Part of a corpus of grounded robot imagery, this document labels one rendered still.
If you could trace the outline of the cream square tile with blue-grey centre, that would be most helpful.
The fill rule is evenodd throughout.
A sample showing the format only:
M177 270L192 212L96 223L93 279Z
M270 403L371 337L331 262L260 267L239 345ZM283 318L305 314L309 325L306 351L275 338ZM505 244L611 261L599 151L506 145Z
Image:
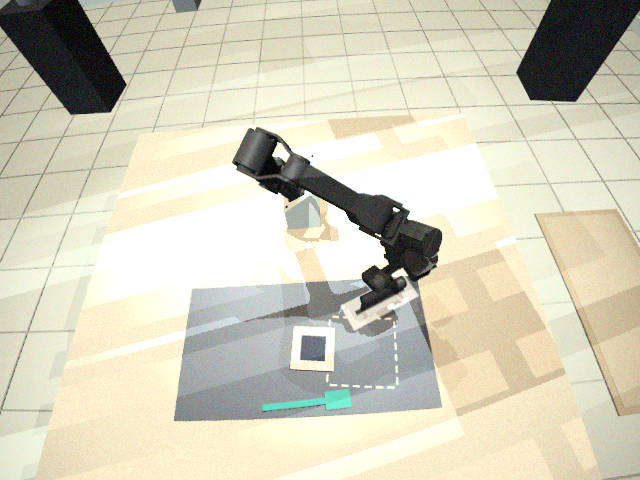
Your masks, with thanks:
M290 369L334 371L335 328L294 326Z

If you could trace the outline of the teal small trowel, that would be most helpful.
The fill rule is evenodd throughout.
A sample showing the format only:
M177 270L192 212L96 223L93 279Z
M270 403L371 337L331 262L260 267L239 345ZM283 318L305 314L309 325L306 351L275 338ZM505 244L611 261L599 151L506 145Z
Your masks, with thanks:
M262 405L262 411L275 409L291 409L326 404L326 410L351 407L349 389L324 392L325 398L314 398L299 401Z

